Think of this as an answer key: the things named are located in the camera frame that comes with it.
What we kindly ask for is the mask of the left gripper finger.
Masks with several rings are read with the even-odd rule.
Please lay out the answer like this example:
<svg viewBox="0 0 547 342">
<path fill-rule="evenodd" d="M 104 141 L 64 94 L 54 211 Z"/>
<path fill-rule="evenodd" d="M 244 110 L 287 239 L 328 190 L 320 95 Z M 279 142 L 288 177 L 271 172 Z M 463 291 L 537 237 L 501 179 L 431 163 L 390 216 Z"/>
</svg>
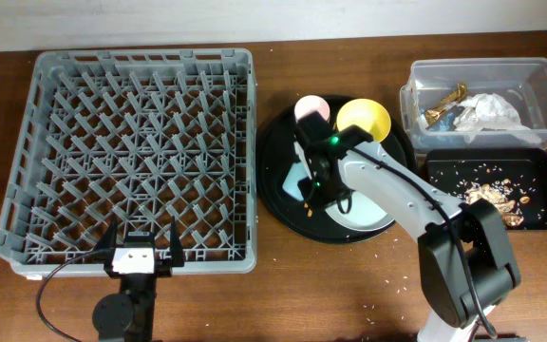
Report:
<svg viewBox="0 0 547 342">
<path fill-rule="evenodd" d="M 101 251 L 101 250 L 109 250 L 114 248 L 116 246 L 117 234 L 118 234 L 118 222 L 115 218 L 113 218 L 110 224 L 107 226 L 106 230 L 104 231 L 104 234 L 101 236 L 101 238 L 98 240 L 98 242 L 94 246 L 93 250 Z"/>
<path fill-rule="evenodd" d="M 179 239 L 176 220 L 174 218 L 172 219 L 169 233 L 170 233 L 170 239 L 169 239 L 170 264 L 172 267 L 183 267 L 185 263 L 183 247 Z"/>
</svg>

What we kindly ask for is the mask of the light blue plastic cup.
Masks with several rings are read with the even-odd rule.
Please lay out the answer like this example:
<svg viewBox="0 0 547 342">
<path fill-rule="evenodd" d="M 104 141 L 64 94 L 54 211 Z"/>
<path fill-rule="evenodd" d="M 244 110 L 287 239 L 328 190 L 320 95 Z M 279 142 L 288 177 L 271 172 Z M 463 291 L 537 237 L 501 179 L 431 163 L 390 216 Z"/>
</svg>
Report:
<svg viewBox="0 0 547 342">
<path fill-rule="evenodd" d="M 304 196 L 299 188 L 299 182 L 304 179 L 311 180 L 305 164 L 303 162 L 293 163 L 282 183 L 283 191 L 294 200 L 303 201 Z"/>
</svg>

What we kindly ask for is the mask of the white round plate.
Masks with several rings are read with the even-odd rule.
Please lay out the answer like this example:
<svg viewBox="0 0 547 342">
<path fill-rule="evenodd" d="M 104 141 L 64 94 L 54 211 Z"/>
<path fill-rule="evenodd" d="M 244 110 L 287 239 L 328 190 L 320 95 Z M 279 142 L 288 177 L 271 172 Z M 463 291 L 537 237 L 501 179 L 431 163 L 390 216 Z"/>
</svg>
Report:
<svg viewBox="0 0 547 342">
<path fill-rule="evenodd" d="M 325 212 L 339 225 L 358 232 L 374 232 L 395 223 L 391 215 L 359 192 L 351 194 L 351 208 L 347 214 L 342 214 L 336 203 Z"/>
</svg>

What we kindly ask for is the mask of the yellow plastic bowl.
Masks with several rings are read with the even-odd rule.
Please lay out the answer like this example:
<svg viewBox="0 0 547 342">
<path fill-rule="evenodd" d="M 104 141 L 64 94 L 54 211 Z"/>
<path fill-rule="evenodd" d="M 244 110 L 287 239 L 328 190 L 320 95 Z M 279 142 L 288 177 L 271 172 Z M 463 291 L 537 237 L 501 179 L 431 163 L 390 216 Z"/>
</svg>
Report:
<svg viewBox="0 0 547 342">
<path fill-rule="evenodd" d="M 335 123 L 338 131 L 356 125 L 378 143 L 391 131 L 389 113 L 381 104 L 370 99 L 354 99 L 345 103 L 337 112 Z"/>
</svg>

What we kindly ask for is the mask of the pink plastic cup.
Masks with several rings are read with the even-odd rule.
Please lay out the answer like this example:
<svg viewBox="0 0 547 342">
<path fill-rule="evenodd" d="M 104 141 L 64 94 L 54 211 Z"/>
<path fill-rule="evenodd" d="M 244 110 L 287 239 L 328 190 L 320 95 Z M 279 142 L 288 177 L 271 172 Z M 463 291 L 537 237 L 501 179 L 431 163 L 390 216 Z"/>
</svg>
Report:
<svg viewBox="0 0 547 342">
<path fill-rule="evenodd" d="M 327 101 L 316 95 L 307 95 L 300 98 L 293 108 L 294 117 L 297 121 L 317 112 L 326 122 L 330 120 L 330 106 Z"/>
</svg>

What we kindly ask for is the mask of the rice and nut shell scraps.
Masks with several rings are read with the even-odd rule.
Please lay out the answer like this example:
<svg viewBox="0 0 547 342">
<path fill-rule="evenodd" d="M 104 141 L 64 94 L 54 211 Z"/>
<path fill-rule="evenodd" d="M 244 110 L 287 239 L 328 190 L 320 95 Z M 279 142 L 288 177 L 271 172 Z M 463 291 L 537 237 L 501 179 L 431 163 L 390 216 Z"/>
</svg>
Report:
<svg viewBox="0 0 547 342">
<path fill-rule="evenodd" d="M 453 167 L 454 175 L 459 179 L 451 186 L 452 195 L 467 204 L 486 200 L 498 210 L 507 228 L 526 228 L 526 208 L 535 203 L 535 188 L 526 188 L 520 183 L 524 179 L 522 174 L 503 176 L 501 172 L 504 168 L 490 162 L 468 166 L 466 161 L 462 161 L 460 166 L 467 169 L 461 173 L 458 166 Z"/>
</svg>

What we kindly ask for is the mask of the white paper napkin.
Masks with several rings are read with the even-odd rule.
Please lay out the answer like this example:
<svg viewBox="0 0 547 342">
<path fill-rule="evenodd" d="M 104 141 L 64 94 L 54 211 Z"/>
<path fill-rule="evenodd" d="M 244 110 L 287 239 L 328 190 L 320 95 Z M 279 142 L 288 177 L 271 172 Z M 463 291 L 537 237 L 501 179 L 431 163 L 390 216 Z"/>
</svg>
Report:
<svg viewBox="0 0 547 342">
<path fill-rule="evenodd" d="M 523 125 L 518 111 L 498 94 L 467 96 L 458 106 L 463 108 L 453 125 L 456 131 L 511 131 L 519 140 L 540 144 L 542 139 Z"/>
</svg>

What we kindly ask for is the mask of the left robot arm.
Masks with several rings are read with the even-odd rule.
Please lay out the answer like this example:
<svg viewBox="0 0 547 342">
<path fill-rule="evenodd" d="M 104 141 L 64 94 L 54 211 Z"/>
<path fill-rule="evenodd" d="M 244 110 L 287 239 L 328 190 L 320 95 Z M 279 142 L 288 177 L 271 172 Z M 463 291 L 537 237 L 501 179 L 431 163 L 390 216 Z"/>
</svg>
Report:
<svg viewBox="0 0 547 342">
<path fill-rule="evenodd" d="M 104 253 L 104 271 L 120 281 L 120 289 L 95 306 L 92 323 L 100 341 L 150 341 L 153 336 L 157 280 L 170 277 L 184 265 L 184 254 L 171 228 L 168 258 L 156 258 L 155 235 L 133 231 L 117 242 L 118 222 L 113 221 L 94 250 Z"/>
</svg>

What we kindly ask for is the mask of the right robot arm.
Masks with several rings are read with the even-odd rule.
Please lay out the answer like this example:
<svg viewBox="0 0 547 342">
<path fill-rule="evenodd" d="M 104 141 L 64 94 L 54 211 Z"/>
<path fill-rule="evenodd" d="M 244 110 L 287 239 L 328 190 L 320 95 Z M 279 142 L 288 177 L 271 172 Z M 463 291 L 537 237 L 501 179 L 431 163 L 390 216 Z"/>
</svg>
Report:
<svg viewBox="0 0 547 342">
<path fill-rule="evenodd" d="M 500 212 L 437 189 L 388 155 L 357 125 L 340 132 L 317 112 L 296 120 L 295 153 L 308 176 L 298 183 L 311 209 L 352 210 L 362 195 L 418 244 L 421 288 L 431 307 L 420 341 L 471 341 L 478 328 L 498 333 L 490 314 L 521 282 Z"/>
</svg>

